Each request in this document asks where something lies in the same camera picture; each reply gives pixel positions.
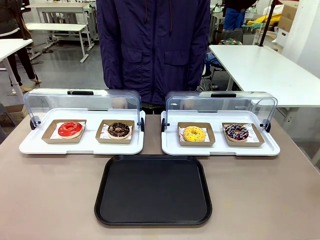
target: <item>yellow frosted donut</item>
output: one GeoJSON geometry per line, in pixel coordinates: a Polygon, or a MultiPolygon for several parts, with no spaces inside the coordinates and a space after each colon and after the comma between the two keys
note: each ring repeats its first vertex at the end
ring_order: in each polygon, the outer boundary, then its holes
{"type": "Polygon", "coordinates": [[[187,126],[183,131],[183,138],[187,142],[203,142],[206,138],[206,133],[200,127],[187,126]]]}

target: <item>lid handle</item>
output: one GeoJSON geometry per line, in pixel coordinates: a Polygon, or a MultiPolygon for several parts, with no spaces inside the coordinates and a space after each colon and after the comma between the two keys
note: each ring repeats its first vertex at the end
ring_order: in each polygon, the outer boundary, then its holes
{"type": "Polygon", "coordinates": [[[81,91],[81,90],[68,91],[67,93],[68,95],[93,95],[94,94],[93,91],[81,91]]]}
{"type": "Polygon", "coordinates": [[[237,95],[235,93],[212,93],[212,98],[235,98],[237,95]]]}

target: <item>purple jacket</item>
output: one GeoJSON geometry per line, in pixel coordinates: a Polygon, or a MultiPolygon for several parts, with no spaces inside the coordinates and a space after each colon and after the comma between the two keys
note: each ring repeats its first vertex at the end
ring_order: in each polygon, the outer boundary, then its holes
{"type": "Polygon", "coordinates": [[[193,91],[205,65],[210,0],[97,0],[103,78],[145,103],[193,91]]]}

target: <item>donut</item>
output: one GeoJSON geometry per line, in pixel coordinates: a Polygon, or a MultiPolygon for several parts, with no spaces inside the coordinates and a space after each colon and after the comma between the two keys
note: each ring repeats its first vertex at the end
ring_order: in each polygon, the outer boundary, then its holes
{"type": "Polygon", "coordinates": [[[74,139],[82,133],[82,125],[78,122],[65,122],[58,129],[58,134],[63,139],[74,139]]]}
{"type": "Polygon", "coordinates": [[[239,124],[231,124],[224,127],[227,138],[233,142],[244,142],[248,136],[249,131],[244,126],[239,124]]]}
{"type": "Polygon", "coordinates": [[[206,133],[200,127],[187,126],[183,131],[183,138],[187,142],[204,142],[206,138],[206,133]]]}
{"type": "Polygon", "coordinates": [[[125,139],[130,134],[130,128],[123,122],[114,122],[108,127],[107,133],[111,139],[125,139]]]}

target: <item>red donut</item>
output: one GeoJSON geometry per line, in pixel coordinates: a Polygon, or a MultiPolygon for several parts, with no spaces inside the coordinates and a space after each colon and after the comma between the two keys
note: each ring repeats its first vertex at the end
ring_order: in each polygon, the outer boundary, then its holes
{"type": "Polygon", "coordinates": [[[58,134],[63,139],[74,139],[82,132],[82,125],[78,122],[65,122],[58,129],[58,134]]]}

